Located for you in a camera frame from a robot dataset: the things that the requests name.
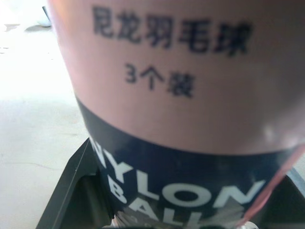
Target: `gray floor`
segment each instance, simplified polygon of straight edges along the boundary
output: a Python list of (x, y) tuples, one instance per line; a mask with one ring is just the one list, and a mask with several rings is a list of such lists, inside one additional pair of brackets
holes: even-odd
[[(33, 229), (88, 135), (51, 28), (28, 20), (2, 33), (1, 46), (0, 229)], [(304, 164), (296, 165), (303, 177)]]

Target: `pink label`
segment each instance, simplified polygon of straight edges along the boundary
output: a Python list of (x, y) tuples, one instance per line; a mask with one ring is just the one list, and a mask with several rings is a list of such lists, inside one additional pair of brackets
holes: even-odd
[(304, 1), (50, 4), (76, 96), (109, 124), (198, 153), (303, 142)]

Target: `cylindrical container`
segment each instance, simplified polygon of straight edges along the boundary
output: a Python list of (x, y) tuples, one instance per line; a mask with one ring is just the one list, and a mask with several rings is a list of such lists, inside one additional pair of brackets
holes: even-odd
[(120, 226), (231, 229), (305, 150), (305, 1), (49, 0)]

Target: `concrete floor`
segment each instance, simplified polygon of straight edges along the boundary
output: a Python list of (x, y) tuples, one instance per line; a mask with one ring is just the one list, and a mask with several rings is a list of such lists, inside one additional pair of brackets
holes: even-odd
[[(51, 28), (29, 20), (1, 46), (0, 229), (33, 229), (88, 134)], [(305, 157), (296, 168), (305, 177)]]

